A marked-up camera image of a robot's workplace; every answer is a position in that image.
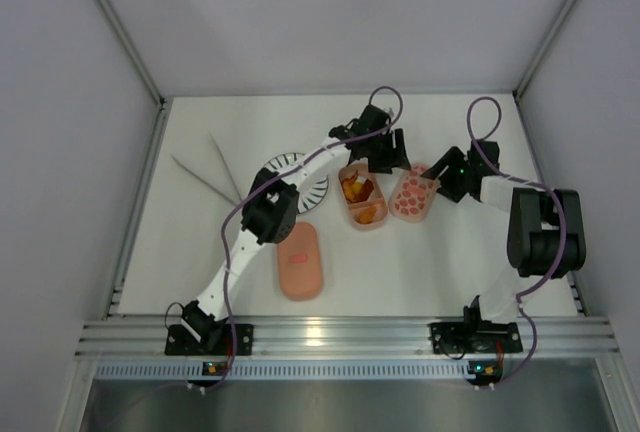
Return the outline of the orange fried shrimp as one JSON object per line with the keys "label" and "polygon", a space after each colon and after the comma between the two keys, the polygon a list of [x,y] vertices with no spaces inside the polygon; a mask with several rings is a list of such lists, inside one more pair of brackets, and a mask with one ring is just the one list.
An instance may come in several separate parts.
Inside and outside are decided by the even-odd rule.
{"label": "orange fried shrimp", "polygon": [[369,199],[374,191],[374,184],[371,179],[356,170],[341,181],[341,189],[345,200],[350,204],[355,204]]}

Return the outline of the metal serving tongs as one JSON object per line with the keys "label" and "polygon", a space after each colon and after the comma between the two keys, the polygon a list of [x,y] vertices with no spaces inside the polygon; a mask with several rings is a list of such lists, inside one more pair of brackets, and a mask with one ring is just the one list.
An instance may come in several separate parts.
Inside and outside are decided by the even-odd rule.
{"label": "metal serving tongs", "polygon": [[171,153],[170,158],[176,166],[197,183],[227,204],[236,206],[242,198],[240,188],[218,141],[210,131],[206,134],[206,143],[208,152],[204,158],[195,160],[193,157],[188,157],[184,159],[176,153]]}

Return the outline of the light pink lid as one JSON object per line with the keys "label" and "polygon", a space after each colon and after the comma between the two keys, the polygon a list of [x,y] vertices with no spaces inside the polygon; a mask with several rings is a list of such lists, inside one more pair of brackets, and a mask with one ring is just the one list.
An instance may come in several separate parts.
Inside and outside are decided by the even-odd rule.
{"label": "light pink lid", "polygon": [[408,223],[424,221],[434,202],[440,181],[423,176],[429,166],[415,162],[411,169],[404,171],[388,200],[389,212]]}

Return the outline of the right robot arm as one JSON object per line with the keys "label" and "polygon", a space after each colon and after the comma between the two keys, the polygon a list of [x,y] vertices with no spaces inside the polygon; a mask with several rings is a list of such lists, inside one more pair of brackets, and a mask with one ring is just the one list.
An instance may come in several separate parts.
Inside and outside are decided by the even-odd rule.
{"label": "right robot arm", "polygon": [[422,175],[438,181],[439,194],[454,203],[470,196],[509,216],[506,269],[464,307],[460,320],[432,324],[438,354],[521,352],[515,319],[526,302],[586,260],[579,194],[502,174],[499,155],[497,143],[478,140],[468,152],[450,148]]}

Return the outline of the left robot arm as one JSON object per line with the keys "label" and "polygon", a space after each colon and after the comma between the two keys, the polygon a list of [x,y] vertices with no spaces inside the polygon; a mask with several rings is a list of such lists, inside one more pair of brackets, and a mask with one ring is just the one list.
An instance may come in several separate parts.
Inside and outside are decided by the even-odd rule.
{"label": "left robot arm", "polygon": [[213,348],[224,324],[231,324],[230,292],[267,244],[284,241],[296,224],[300,194],[328,173],[357,160],[379,173],[407,169],[403,131],[394,115],[369,103],[346,125],[333,127],[323,142],[281,171],[260,169],[250,191],[223,221],[225,258],[207,287],[182,308],[180,325],[195,342]]}

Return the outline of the pink lunch box lid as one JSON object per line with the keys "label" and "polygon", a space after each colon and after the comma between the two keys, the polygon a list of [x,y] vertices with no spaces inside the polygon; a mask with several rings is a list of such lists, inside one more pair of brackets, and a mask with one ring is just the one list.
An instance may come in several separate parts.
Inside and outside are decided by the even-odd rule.
{"label": "pink lunch box lid", "polygon": [[317,297],[324,286],[324,275],[315,227],[298,222],[276,250],[278,281],[284,296],[292,301]]}

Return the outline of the pink divided lunch box tray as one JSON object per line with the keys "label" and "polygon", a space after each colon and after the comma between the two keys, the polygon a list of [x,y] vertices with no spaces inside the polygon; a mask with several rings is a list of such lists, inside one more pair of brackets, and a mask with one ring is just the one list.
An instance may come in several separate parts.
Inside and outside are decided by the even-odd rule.
{"label": "pink divided lunch box tray", "polygon": [[[344,195],[341,189],[341,181],[344,178],[352,175],[353,172],[356,170],[358,170],[361,175],[364,175],[367,178],[372,180],[374,184],[374,191],[367,201],[350,204],[344,198]],[[340,190],[341,190],[340,195],[345,205],[346,214],[351,225],[360,231],[370,231],[370,230],[375,230],[376,228],[380,228],[386,221],[389,210],[388,210],[386,199],[382,193],[382,190],[379,186],[377,178],[373,173],[369,172],[368,165],[366,163],[354,163],[349,166],[346,166],[338,172],[338,179],[339,179]],[[377,207],[376,221],[368,225],[359,224],[356,221],[356,218],[359,215],[359,212],[363,208],[367,208],[372,205],[375,205]]]}

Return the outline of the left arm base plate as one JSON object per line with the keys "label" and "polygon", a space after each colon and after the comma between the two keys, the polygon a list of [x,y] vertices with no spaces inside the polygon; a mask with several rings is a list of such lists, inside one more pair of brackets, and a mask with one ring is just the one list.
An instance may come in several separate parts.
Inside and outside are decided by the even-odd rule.
{"label": "left arm base plate", "polygon": [[252,324],[237,324],[236,336],[232,334],[229,324],[214,328],[213,338],[200,343],[192,334],[180,324],[168,328],[164,354],[166,356],[230,356],[233,346],[236,346],[238,356],[250,356],[253,347]]}

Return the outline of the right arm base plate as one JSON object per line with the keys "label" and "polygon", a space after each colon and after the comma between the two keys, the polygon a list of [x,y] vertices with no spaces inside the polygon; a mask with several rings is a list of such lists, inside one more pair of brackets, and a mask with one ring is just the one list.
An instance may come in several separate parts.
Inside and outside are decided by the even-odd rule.
{"label": "right arm base plate", "polygon": [[498,346],[504,353],[521,353],[523,345],[515,322],[498,324],[481,321],[434,322],[429,325],[433,351],[437,355],[493,354]]}

